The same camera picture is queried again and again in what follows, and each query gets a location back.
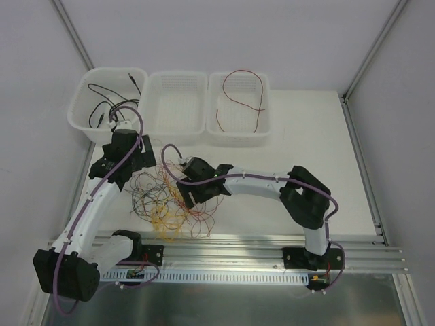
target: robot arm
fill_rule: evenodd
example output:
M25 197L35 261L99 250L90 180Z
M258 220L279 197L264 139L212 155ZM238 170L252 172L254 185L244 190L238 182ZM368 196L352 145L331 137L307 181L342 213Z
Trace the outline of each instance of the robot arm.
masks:
M79 203L67 227L50 250L40 249L35 254L33 265L44 292L53 293L54 271L65 243L68 245L60 263L58 294L80 301L90 300L97 290L100 275L119 261L126 258L139 259L140 234L126 230L118 230L108 242L92 250L94 238L107 208L119 196L132 173L156 165L150 139L143 136L141 146L97 188L107 173L132 149L138 136L128 121L120 122L116 126L112 142L103 146L103 157L91 166L86 196ZM90 198L95 189L98 191Z
M324 216L329 208L329 199L313 190L304 188L300 191L301 186L279 181L277 178L287 175L289 178L308 183L330 194L330 190L307 169L295 166L289 173L258 173L229 164L220 164L217 169L214 169L200 158L191 158L184 165L183 173L187 177L182 181L186 182L203 181L220 175L232 174L255 174L276 178L276 181L271 181L234 177L212 181L203 185L186 185L177 182L177 187L188 208L192 208L195 204L205 202L220 194L227 196L249 194L280 201L292 219L301 225L304 230L307 260L301 263L301 268L317 269L316 265L320 264L330 246L326 237L324 223Z

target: white plastic basket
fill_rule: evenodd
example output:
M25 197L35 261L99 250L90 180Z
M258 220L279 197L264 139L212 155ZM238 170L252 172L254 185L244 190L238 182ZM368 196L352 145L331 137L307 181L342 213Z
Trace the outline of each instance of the white plastic basket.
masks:
M135 79L137 87L140 89L142 96L139 95L134 83L128 76L129 73ZM128 100L139 99L140 101L137 105L137 108L138 112L141 113L140 107L143 99L145 98L147 73L139 68L101 67L88 71L80 81L79 87L75 91L75 95L68 109L68 122L74 128L83 131L86 136L88 136L88 138L96 144L107 144L111 141L111 130L108 125L110 106L104 103L95 111L94 115L92 115L91 125L96 126L101 114L104 113L104 118L101 121L99 128L89 127L89 117L92 111L101 101L105 100L102 96L94 93L88 88L89 83L94 83L109 88ZM101 88L94 89L98 90L101 94L105 95L114 103L123 101L122 98L110 91ZM125 105L136 109L136 104L134 103L126 103ZM121 112L126 119L133 123L134 128L139 131L139 121L137 116L130 110L125 109L121 110Z
M145 132L163 143L193 145L205 130L207 75L164 71L150 75L143 109Z
M269 81L266 75L257 73L260 80L248 72L236 72L225 81L227 95L241 103L258 109L262 98L261 111L231 101L223 92L222 84L228 73L212 73L209 78L207 132L214 145L256 146L263 144L271 134L271 106L269 103Z

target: cable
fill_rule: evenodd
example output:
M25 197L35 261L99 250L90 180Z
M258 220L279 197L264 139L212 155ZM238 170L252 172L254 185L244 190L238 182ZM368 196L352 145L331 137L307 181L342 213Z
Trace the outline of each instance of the cable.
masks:
M135 78L133 78L133 76L131 74L128 74L128 76L130 77L130 80L134 83L134 85L136 86L136 89L139 92L139 95L142 95L141 90L139 89L139 87L137 87Z
M139 95L141 96L142 93L141 93L139 87L138 87L137 84L136 84L135 78L134 78L130 73L128 74L128 77L130 78L130 80L132 81L132 83L135 85L135 87L136 87L136 89L137 89ZM118 97L122 98L123 101L120 101L120 102L118 102L118 103L114 103L110 98L108 98L108 97L105 96L104 94L98 92L97 90L95 90L95 89L92 88L91 86L92 86L92 87L97 87L97 88L102 88L102 89L104 89L104 90L106 90L106 91L108 91L108 92L114 93L114 94L117 95ZM114 110L115 110L116 108L120 107L121 105L123 105L123 104L125 104L125 103L134 103L134 104L136 104L137 107L139 106L139 99L136 99L136 98L127 99L127 98L121 96L120 94L118 94L117 92L115 92L114 90L111 90L110 88L107 88L107 87L105 87L105 86L98 85L98 84L94 84L94 83L89 83L89 84L88 84L88 88L89 88L90 90L92 90L94 93L96 93L96 94L102 96L102 97L106 100L106 101L103 101L103 102L100 102L99 104L97 104L96 107L92 110L92 113L90 114L90 116L89 116L89 118L88 118L88 125L89 125L90 128L93 128L93 127L92 127L92 124L91 124L91 119L92 119L93 115L95 114L95 111L96 111L96 110L98 109L98 107L99 107L101 104L103 104L103 103L107 103L108 105L110 105L109 115L111 115L112 112L114 112ZM121 111L119 111L119 114L122 116L122 119L125 120L125 117L124 117L124 115L122 114ZM103 118L104 118L104 113L102 113L102 114L100 115L100 118L99 118L99 121L98 121L97 128L101 125L101 122L103 121ZM119 121L118 116L117 116L116 114L113 116L113 121L114 121L114 122L118 122L118 121Z
M254 179L261 179L261 180L269 180L269 181L285 181L285 182L291 182L291 183L295 183L297 185L300 185L301 187L304 187L306 189L310 189L314 192L317 192L318 194L322 195L323 197L329 199L329 201L331 201L334 204L334 210L329 213L328 215L326 215L324 223L325 223L325 234L326 234L326 238L328 240L329 243L331 243L332 245L337 246L338 248L340 248L342 254L343 254L343 264L342 264L342 268L340 270L340 272L338 273L337 277L331 282L331 284L329 285L328 288L330 288L333 284L335 284L337 282L337 280L341 277L341 275L343 274L343 270L345 269L345 251L344 248L341 246L341 244L331 241L330 240L330 233L329 233L329 219L338 212L338 202L330 195L327 194L326 192L313 187L312 185L309 185L308 183L296 180L296 179L291 179L291 178L285 178L285 177L268 177L265 175L257 175L257 174L253 174L253 173L232 173L229 175L220 175L218 177L214 177L214 178L210 178L204 181L197 181L197 182L186 182L183 181L179 178L177 178L168 168L166 165L166 161L164 160L164 153L167 150L168 147L172 147L178 154L178 156L180 158L183 158L180 150L177 148L177 146L175 146L174 144L166 144L163 148L162 148L162 152L161 152L161 159L162 159L162 163L164 168L166 169L166 171L168 172L168 174L174 179L176 180L176 182L179 182L183 185L204 185L206 183L209 182L213 182L213 181L217 181L217 180L222 180L222 179L228 179L228 178L235 178L235 177L246 177L246 178L254 178Z
M226 83L226 80L227 80L227 79L228 79L232 74L234 74L234 73L239 73L239 72L251 73L252 75L256 76L256 77L258 78L258 80L260 81L260 83L261 83L261 95L260 95L260 104L258 105L258 109L255 109L255 108L253 108L251 105L248 105L248 104L246 104L246 103L242 103L242 102L236 101L236 100L234 100L233 98L230 98L229 95L226 93L226 91L225 91L225 83ZM235 103L238 103L238 104L240 104L240 105L243 105L243 106L245 106L245 107L249 107L250 109L252 109L252 110L258 112L258 113L257 113L257 120L256 120L256 128L254 129L254 132L253 132L253 133L255 134L256 131L257 131L257 129L258 129L258 121L259 121L259 119L260 119L260 112L261 112L261 111L264 111L264 109L261 108L261 105L262 105L262 103L263 103L264 86L263 86L263 81L261 80L260 76L258 76L256 73L254 73L253 71L250 71L250 70L242 70L242 69L239 69L239 70L233 71L232 73L228 74L228 75L225 77L224 81L222 82L222 91L224 92L224 94L225 94L225 96L228 98L228 100L230 100L230 101L232 101L232 102L235 102ZM218 126L219 126L219 129L220 129L222 132L226 132L226 131L222 128L222 126L221 126L221 124L220 124L220 122L219 122L218 113L219 113L219 109L216 110L216 122L217 122L217 124L218 124Z
M110 178L111 175L113 175L118 169L119 167L121 167L125 161L128 160L128 158L131 156L131 154L134 152L134 150L136 150L136 147L139 146L140 142L141 142L141 135L143 133L143 120L142 117L137 113L136 110L134 110L132 107L128 107L128 106L123 106L123 107L118 107L117 109L114 110L114 112L112 112L112 114L109 116L109 119L111 119L113 117L113 115L115 114L116 111L119 111L121 109L128 109L133 111L133 113L137 116L137 118L139 119L139 124L140 124L140 131L139 131L139 136L137 137L137 140L135 142L135 144L131 147L131 149L128 151L128 153L114 166L113 169L111 169L101 180L100 182L97 184L97 186L91 191L90 195L89 195L89 199L87 199L84 203L84 205L82 206L82 208L80 209L79 213L77 214L77 217L75 218L71 229L69 230L68 234L67 234L67 239L69 241L71 241L71 237L73 236L74 230L76 229L80 219L82 218L84 212L86 211L86 209L88 208L89 204L92 201L92 198L94 198L95 194L99 191L99 189L101 188L101 186L108 180L108 178ZM61 306L60 306L60 302L59 302L59 295L58 295L58 279L59 279L59 270L60 270L60 263L62 262L63 256L65 255L65 251L67 250L68 247L68 242L64 243L64 245L62 246L62 249L60 250L57 262L56 262L56 267L54 268L54 277L53 277L53 299L54 299L54 306L56 307L56 309L58 310L59 314L63 317L69 316L71 315L74 310L77 308L77 304L78 304L78 300L76 301L76 303L74 303L74 306L72 307L72 309L68 312L65 312Z
M102 105L103 103L107 103L107 104L110 105L110 107L111 107L111 104L110 104L109 102L107 102L107 101L102 101L102 102L98 103L98 104L96 105L96 107L92 110L92 113L89 115L89 120L88 120L89 127L93 128L92 125L90 124L90 119L92 118L92 116L94 115L94 113L95 113L95 111L98 109L98 107L99 107L100 105ZM99 120L98 120L97 128L101 125L101 122L103 121L103 118L104 118L104 113L100 115L100 118L99 118Z
M167 166L181 173L181 168L171 161ZM154 174L143 171L134 175L129 183L133 211L136 215L152 224L157 238L172 241L184 236L184 230L190 226L190 237L198 238L202 234L210 236L215 220L213 214L224 199L216 198L216 204L198 205L188 209L162 164L156 165Z

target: white tray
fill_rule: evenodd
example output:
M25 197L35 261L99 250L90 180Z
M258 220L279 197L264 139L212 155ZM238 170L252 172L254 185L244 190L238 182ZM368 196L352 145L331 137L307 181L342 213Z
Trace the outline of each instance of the white tray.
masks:
M129 73L135 79L137 86L141 90L142 96L139 96L135 85L128 76ZM96 144L104 145L110 143L111 130L108 126L109 105L101 105L98 111L95 111L95 114L92 117L92 122L95 125L98 123L101 114L104 113L104 118L100 127L89 127L89 116L91 115L92 110L105 99L90 90L88 88L88 84L94 83L109 88L110 90L117 92L119 95L127 99L139 99L140 101L137 105L137 108L139 113L141 113L140 107L141 102L145 97L144 93L146 90L147 77L147 73L139 68L101 67L89 70L80 81L80 84L75 91L73 100L68 108L68 122L74 128L83 131L86 136L88 136L88 138ZM100 88L95 89L115 103L123 101L122 98L112 92ZM126 103L126 105L136 109L136 105L134 103ZM122 114L126 119L129 119L133 123L134 128L139 131L139 122L137 120L137 116L133 112L130 112L130 110L122 110Z
M150 75L144 101L145 133L163 143L193 145L205 130L207 75L165 71Z
M265 143L271 134L271 106L269 82L266 75L236 72L213 73L209 78L207 137L214 145L225 147L256 146ZM230 100L224 93L258 112Z

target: tangled wires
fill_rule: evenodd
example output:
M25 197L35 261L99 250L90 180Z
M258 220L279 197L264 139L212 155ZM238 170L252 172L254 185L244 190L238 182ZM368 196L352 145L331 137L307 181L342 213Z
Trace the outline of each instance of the tangled wires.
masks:
M167 161L173 173L181 174L181 167ZM157 237L173 240L184 236L188 231L191 238L210 236L215 225L214 212L224 199L217 197L215 202L203 203L188 209L178 191L175 181L170 178L162 164L134 175L130 180L133 211L141 219L150 222Z

